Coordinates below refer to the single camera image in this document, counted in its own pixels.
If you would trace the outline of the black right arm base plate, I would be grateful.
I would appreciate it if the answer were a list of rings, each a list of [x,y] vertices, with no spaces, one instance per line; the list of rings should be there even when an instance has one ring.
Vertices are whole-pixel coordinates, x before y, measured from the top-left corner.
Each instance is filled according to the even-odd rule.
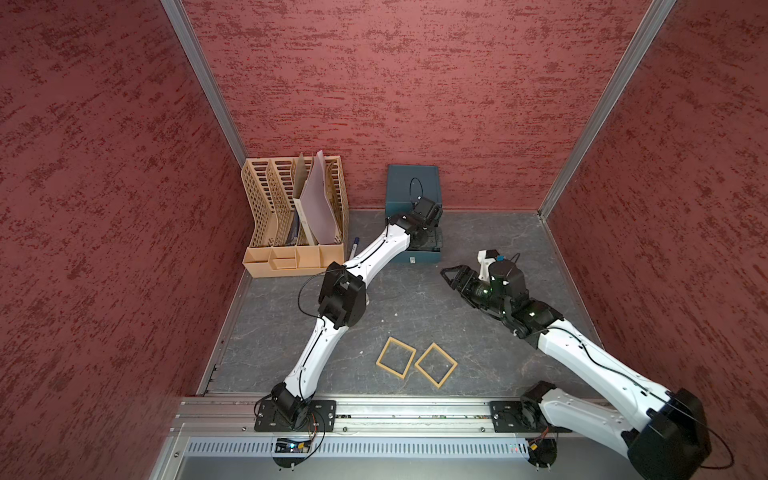
[[[536,403],[521,400],[491,401],[490,418],[495,433],[539,435],[549,428],[549,433],[570,433],[569,429],[552,426]]]

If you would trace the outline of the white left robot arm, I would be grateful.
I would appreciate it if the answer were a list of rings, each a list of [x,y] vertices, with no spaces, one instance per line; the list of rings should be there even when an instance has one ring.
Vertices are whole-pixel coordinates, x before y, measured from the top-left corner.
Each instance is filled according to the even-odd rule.
[[[371,281],[410,246],[437,244],[442,206],[435,204],[423,209],[425,204],[421,201],[408,213],[388,217],[382,233],[362,252],[343,264],[333,262],[327,267],[312,334],[290,373],[272,388],[269,396],[290,429],[305,426],[325,365],[340,339],[366,310]]]

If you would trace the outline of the large wooden frame right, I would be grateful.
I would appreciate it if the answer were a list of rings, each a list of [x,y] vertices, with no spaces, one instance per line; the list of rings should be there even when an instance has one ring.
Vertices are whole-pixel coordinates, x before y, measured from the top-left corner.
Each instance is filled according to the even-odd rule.
[[[458,362],[437,343],[432,343],[414,367],[436,389],[441,389],[458,367]]]

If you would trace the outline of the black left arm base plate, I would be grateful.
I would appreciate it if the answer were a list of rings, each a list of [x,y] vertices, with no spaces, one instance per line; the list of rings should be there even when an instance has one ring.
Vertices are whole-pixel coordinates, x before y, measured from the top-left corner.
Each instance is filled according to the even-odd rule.
[[[255,432],[332,432],[337,403],[333,400],[310,400],[293,414],[283,412],[276,401],[269,398],[254,406]]]

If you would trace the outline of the large wooden frame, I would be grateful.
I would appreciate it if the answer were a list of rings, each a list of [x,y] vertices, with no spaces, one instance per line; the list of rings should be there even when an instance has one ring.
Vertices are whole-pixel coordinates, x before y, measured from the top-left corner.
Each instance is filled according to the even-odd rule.
[[[401,340],[389,337],[384,344],[376,366],[394,377],[404,380],[416,356],[416,349]]]
[[[436,389],[441,389],[458,367],[458,362],[437,343],[432,343],[414,367]]]

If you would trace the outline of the pink paper folder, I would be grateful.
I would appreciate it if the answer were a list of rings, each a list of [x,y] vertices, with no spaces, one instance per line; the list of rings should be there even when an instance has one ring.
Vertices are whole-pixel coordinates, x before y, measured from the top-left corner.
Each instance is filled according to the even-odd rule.
[[[322,150],[307,166],[301,155],[295,163],[293,202],[309,245],[339,244],[341,230],[326,192],[326,162]]]

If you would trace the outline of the aluminium corner post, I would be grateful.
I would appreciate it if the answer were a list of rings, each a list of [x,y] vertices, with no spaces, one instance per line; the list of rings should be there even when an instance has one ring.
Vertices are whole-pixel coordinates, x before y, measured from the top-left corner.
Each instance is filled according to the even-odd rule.
[[[653,0],[650,2],[564,166],[538,210],[539,217],[543,222],[547,222],[553,213],[558,201],[675,5],[675,0]]]
[[[226,105],[224,96],[216,82],[203,48],[194,32],[183,2],[179,0],[161,0],[161,5],[227,140],[232,154],[239,167],[242,168],[247,159],[245,144]]]

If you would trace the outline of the aluminium front rail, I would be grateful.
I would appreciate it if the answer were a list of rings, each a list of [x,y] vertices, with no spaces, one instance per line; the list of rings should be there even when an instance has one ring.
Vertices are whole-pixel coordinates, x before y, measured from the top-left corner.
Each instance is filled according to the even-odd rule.
[[[578,399],[564,392],[549,393],[539,404],[545,419],[554,427],[570,433],[539,435],[495,433],[490,418],[491,401],[516,398],[413,397],[413,396],[319,396],[316,400],[337,403],[332,432],[255,432],[256,395],[210,395],[182,400],[170,431],[173,434],[274,435],[301,436],[448,436],[547,438],[575,434],[589,437],[594,433],[634,430],[630,418],[599,399]]]

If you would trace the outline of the blue capped white marker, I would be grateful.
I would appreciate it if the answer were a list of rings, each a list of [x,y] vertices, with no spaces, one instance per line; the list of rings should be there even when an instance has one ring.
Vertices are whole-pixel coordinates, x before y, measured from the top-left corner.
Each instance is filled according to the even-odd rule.
[[[358,247],[359,247],[359,243],[360,243],[360,238],[359,237],[355,237],[353,242],[352,242],[352,246],[351,246],[351,249],[350,249],[350,252],[349,252],[349,259],[350,260],[356,256],[356,253],[357,253],[357,250],[358,250]]]

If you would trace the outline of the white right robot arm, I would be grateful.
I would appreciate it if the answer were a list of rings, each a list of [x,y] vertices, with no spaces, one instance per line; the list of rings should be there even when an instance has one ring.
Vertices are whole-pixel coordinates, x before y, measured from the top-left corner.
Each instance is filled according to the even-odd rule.
[[[532,298],[515,262],[490,258],[479,271],[458,265],[442,269],[441,276],[467,304],[566,366],[608,403],[600,406],[540,381],[520,399],[530,427],[587,437],[626,458],[644,479],[690,479],[703,466],[712,447],[702,402],[686,389],[672,392],[635,372],[554,307]]]

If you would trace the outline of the beige lattice file organizer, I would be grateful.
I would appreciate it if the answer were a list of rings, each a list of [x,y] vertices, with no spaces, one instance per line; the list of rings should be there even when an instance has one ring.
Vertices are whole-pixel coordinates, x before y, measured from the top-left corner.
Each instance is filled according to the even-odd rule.
[[[304,155],[245,160],[241,179],[254,231],[243,266],[252,278],[311,276],[347,259],[349,205],[340,156],[327,155],[324,167],[325,195],[337,226],[333,242],[318,244],[295,207],[295,182],[308,179],[314,163]]]

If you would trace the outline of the aluminium corner post right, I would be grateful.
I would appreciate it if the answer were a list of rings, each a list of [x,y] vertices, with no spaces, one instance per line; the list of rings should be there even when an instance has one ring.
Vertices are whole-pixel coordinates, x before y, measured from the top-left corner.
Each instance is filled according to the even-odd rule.
[[[547,222],[553,213],[558,201],[675,5],[675,0],[653,0],[650,2],[564,166],[538,210],[539,217],[543,222]]]

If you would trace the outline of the large wooden frame left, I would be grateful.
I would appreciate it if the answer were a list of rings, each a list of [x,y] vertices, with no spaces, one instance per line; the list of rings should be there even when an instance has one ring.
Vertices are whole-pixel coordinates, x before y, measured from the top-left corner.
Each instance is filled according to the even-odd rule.
[[[416,356],[416,349],[401,340],[389,337],[384,344],[376,366],[394,377],[404,380]]]

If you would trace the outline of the aluminium corner post left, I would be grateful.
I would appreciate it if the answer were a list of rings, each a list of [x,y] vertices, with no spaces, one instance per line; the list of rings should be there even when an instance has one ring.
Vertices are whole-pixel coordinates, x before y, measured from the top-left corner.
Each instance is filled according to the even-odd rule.
[[[232,154],[239,167],[242,168],[247,159],[245,144],[226,105],[224,96],[216,82],[203,48],[194,32],[183,2],[179,0],[161,0],[161,5],[227,140]]]

